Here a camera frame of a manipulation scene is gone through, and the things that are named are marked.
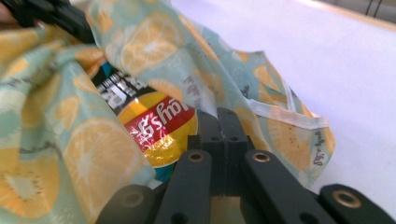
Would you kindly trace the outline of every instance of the mounting hole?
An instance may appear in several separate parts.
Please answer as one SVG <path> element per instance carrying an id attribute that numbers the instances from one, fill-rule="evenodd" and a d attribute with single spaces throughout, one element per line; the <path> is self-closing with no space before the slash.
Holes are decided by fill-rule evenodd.
<path id="1" fill-rule="evenodd" d="M 361 207 L 361 200 L 349 191 L 338 189 L 332 193 L 334 199 L 341 205 L 349 208 Z"/>
<path id="2" fill-rule="evenodd" d="M 318 224 L 318 220 L 314 216 L 308 213 L 301 213 L 300 220 L 304 224 Z"/>
<path id="3" fill-rule="evenodd" d="M 176 213 L 172 215 L 171 221 L 172 224 L 186 224 L 189 221 L 189 217 L 183 213 Z"/>
<path id="4" fill-rule="evenodd" d="M 204 160 L 204 155 L 202 155 L 199 152 L 195 152 L 190 154 L 189 160 L 193 162 L 198 162 L 198 161 L 203 161 Z"/>
<path id="5" fill-rule="evenodd" d="M 121 204 L 124 207 L 133 208 L 141 204 L 144 198 L 145 196 L 143 195 L 142 192 L 139 191 L 128 192 L 122 197 Z"/>
<path id="6" fill-rule="evenodd" d="M 212 141 L 214 141 L 214 142 L 218 142 L 218 141 L 220 140 L 220 138 L 219 138 L 219 137 L 216 137 L 216 136 L 212 136 L 210 139 L 211 139 Z"/>
<path id="7" fill-rule="evenodd" d="M 270 160 L 270 157 L 265 155 L 262 152 L 258 152 L 258 153 L 253 154 L 253 159 L 255 161 L 259 161 L 259 162 L 267 162 Z"/>

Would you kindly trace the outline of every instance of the lay's logo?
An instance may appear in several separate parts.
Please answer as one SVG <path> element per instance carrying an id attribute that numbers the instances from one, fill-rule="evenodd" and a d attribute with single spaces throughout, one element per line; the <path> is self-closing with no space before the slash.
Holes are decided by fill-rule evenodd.
<path id="1" fill-rule="evenodd" d="M 197 130 L 195 109 L 159 92 L 139 97 L 119 118 L 153 166 L 176 161 Z"/>

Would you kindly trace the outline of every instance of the white table surface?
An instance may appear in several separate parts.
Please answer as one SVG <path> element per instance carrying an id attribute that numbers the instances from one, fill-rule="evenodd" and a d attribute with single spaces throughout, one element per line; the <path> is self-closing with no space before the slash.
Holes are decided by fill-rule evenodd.
<path id="1" fill-rule="evenodd" d="M 396 28 L 309 0 L 172 2 L 232 47 L 264 50 L 308 108 L 328 118 L 336 150 L 313 191 L 348 185 L 396 218 Z"/>

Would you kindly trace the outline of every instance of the white floor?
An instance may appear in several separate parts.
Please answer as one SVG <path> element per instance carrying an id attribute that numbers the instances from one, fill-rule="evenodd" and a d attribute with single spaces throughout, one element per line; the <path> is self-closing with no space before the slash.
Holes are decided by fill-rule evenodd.
<path id="1" fill-rule="evenodd" d="M 185 15 L 243 50 L 264 50 L 337 147 L 312 188 L 355 188 L 396 218 L 396 29 L 308 0 L 173 0 Z"/>

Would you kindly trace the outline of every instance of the lemon print bag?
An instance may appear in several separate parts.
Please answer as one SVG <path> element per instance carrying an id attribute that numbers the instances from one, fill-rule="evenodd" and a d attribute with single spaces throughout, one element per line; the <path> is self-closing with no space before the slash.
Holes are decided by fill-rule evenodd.
<path id="1" fill-rule="evenodd" d="M 0 223 L 94 223 L 118 189 L 158 185 L 90 81 L 104 61 L 189 107 L 235 111 L 255 147 L 306 187 L 324 169 L 326 120 L 262 52 L 230 49 L 155 0 L 95 1 L 86 14 L 96 46 L 49 26 L 0 33 Z"/>

